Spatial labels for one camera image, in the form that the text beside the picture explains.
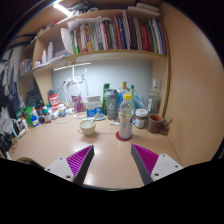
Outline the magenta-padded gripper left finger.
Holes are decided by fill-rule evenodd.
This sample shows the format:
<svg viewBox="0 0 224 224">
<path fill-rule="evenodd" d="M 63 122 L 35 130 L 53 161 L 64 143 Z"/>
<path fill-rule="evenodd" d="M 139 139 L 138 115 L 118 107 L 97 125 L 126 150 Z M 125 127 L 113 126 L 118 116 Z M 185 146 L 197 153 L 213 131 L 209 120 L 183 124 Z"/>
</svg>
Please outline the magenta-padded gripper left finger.
<svg viewBox="0 0 224 224">
<path fill-rule="evenodd" d="M 46 171 L 82 186 L 93 157 L 94 146 L 90 145 L 67 158 L 58 158 Z"/>
</svg>

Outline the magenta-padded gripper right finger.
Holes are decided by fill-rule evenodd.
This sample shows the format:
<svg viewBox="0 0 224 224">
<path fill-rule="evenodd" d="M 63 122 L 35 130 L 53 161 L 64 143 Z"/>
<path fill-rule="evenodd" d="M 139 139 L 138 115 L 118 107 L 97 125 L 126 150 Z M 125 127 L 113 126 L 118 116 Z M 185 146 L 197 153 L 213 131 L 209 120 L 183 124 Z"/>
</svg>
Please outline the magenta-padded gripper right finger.
<svg viewBox="0 0 224 224">
<path fill-rule="evenodd" d="M 182 169 L 182 166 L 167 154 L 158 155 L 136 144 L 131 145 L 131 155 L 137 165 L 144 185 Z"/>
</svg>

